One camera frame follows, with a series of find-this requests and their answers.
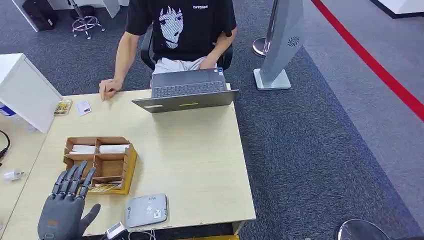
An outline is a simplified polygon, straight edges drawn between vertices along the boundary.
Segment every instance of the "chrome base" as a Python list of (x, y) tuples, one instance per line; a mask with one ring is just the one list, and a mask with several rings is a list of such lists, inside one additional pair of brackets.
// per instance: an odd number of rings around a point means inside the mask
[(267, 53), (265, 52), (265, 37), (261, 37), (253, 41), (253, 52), (259, 57), (265, 58)]
[(256, 81), (256, 87), (259, 91), (289, 89), (292, 87), (289, 81), (289, 77), (287, 76), (287, 73), (284, 69), (271, 84), (264, 84), (259, 71), (260, 68), (253, 70), (254, 80)]
[(345, 221), (338, 230), (336, 240), (390, 240), (376, 225), (361, 219)]
[(105, 29), (100, 25), (99, 21), (97, 20), (97, 17), (95, 16), (85, 16), (84, 18), (80, 17), (77, 20), (75, 20), (72, 23), (72, 32), (74, 33), (73, 36), (77, 36), (77, 32), (85, 32), (85, 35), (87, 35), (87, 39), (92, 39), (89, 30), (94, 28), (95, 26), (99, 26), (102, 32), (105, 31)]

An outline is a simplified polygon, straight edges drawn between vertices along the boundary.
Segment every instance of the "red line on floor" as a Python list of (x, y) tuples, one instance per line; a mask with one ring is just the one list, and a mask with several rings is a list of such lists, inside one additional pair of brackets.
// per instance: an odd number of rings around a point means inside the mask
[(369, 68), (405, 103), (423, 122), (424, 104), (412, 95), (396, 78), (394, 78), (340, 23), (321, 0), (311, 0), (321, 14), (340, 34), (346, 43), (358, 54)]

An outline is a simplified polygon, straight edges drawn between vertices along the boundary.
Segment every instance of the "white shorts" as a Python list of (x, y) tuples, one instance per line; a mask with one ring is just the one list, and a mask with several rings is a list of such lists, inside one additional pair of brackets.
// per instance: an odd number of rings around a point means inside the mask
[(173, 73), (182, 71), (198, 70), (200, 63), (206, 57), (201, 57), (195, 61), (171, 60), (166, 57), (159, 59), (154, 66), (153, 74)]

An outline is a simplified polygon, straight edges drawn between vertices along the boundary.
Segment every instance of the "black bag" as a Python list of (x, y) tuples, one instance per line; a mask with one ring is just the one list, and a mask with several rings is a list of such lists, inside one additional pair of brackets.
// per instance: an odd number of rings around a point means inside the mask
[(26, 0), (22, 8), (39, 31), (53, 29), (58, 21), (58, 16), (47, 0)]

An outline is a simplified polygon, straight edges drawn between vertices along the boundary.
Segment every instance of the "prosthetic hand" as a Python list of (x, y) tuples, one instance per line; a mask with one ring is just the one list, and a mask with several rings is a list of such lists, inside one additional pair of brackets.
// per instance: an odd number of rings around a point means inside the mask
[(95, 167), (88, 171), (81, 190), (77, 194), (86, 165), (87, 161), (83, 161), (79, 166), (74, 165), (69, 171), (63, 171), (57, 178), (38, 221), (40, 240), (79, 239), (99, 214), (100, 204), (95, 204), (81, 219), (86, 203), (85, 198), (96, 171)]

